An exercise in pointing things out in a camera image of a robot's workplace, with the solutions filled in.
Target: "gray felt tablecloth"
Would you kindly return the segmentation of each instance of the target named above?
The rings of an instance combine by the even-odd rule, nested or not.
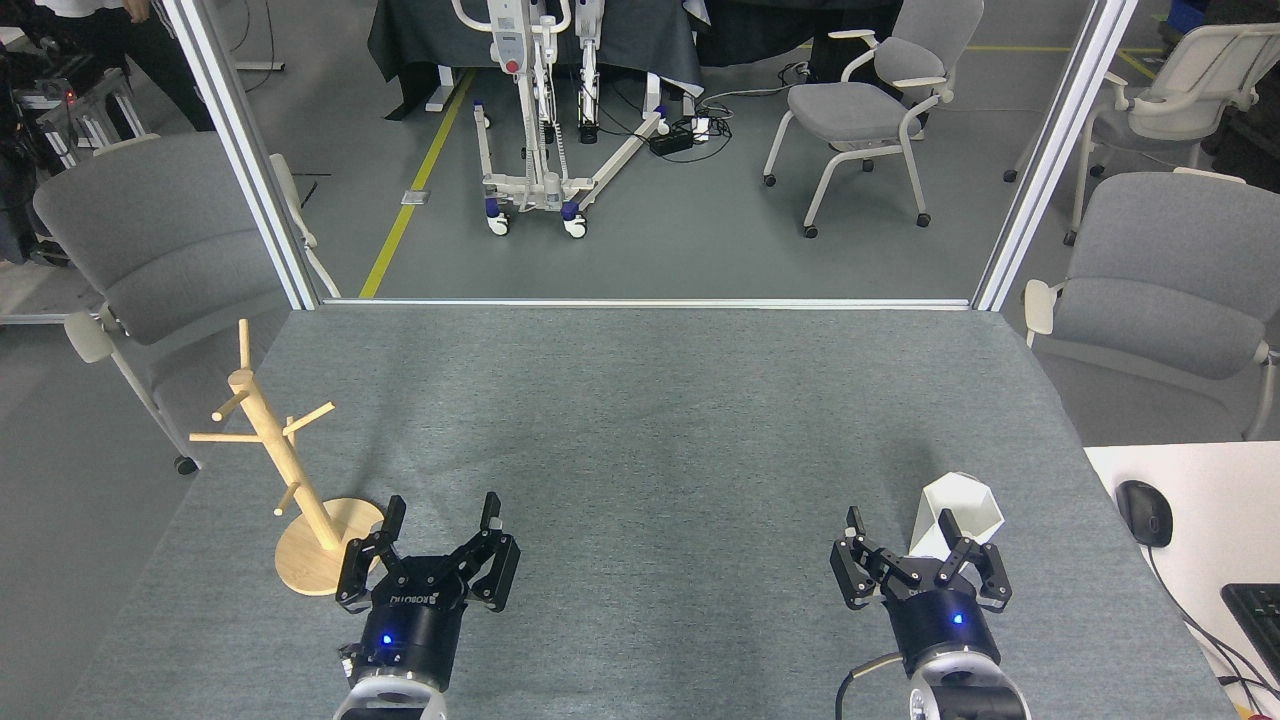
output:
[[[260,377],[280,414],[337,404],[303,462],[324,497],[403,495],[403,553],[502,496],[524,555],[507,611],[466,614],[452,719],[828,719],[896,650],[827,564],[845,507],[905,551],[950,470],[1007,518],[989,624],[1038,720],[1234,716],[998,315],[326,307]],[[333,714],[364,618],[275,577],[282,489],[260,447],[210,452],[64,717]],[[901,669],[849,707],[905,717]]]

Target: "power strip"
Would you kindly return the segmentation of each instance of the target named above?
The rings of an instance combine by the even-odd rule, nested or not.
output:
[[[649,138],[649,150],[654,155],[671,155],[694,146],[694,133],[689,128],[672,128],[667,135]]]

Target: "gray chair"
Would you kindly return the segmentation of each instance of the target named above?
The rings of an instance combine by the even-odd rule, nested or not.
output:
[[[182,454],[179,471],[193,471],[201,448],[187,436],[219,429],[210,413],[239,365],[237,315],[252,316],[260,359],[289,311],[221,141],[131,143],[51,178],[35,206],[106,299],[97,319],[68,318],[77,351],[116,361]]]
[[[1084,213],[1087,177],[1101,177],[1106,159],[1092,164],[1098,146],[1133,152],[1187,149],[1194,167],[1199,142],[1217,129],[1228,105],[1248,110],[1254,86],[1280,60],[1280,23],[1201,26],[1178,42],[1151,87],[1128,87],[1107,73],[1080,132],[1071,227],[1062,240],[1074,245]]]
[[[836,150],[805,213],[805,237],[818,237],[813,222],[836,167],[860,159],[863,170],[870,172],[872,158],[881,155],[902,155],[919,213],[915,224],[929,225],[911,141],[924,138],[920,115],[955,96],[956,61],[978,28],[982,10],[983,0],[906,0],[884,42],[877,42],[869,29],[829,33],[837,40],[861,38],[868,50],[845,67],[840,82],[801,85],[788,91],[788,109],[764,163],[764,184],[773,187],[773,163],[792,119]],[[849,82],[852,72],[868,61],[874,63],[882,81],[902,92],[901,100],[873,85]]]
[[[1098,186],[1066,281],[1030,281],[1024,295],[1028,345],[1038,334],[1076,343],[1036,354],[1085,446],[1258,437],[1275,387],[1263,336],[1280,310],[1276,218],[1280,195],[1212,173]],[[1261,392],[1245,427],[1210,380],[1251,366]]]

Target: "keyboard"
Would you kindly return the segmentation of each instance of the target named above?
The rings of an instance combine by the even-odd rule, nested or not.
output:
[[[1272,678],[1280,678],[1280,583],[1222,585],[1222,602],[1253,643]]]

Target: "white caster wheel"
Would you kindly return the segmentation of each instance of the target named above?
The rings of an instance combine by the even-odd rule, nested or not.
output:
[[[498,237],[507,234],[508,229],[507,225],[509,223],[507,215],[498,215],[497,218],[485,218],[485,219],[489,220],[489,229],[493,231],[493,234]]]
[[[564,220],[564,229],[575,238],[586,236],[586,218],[579,215],[572,220]]]

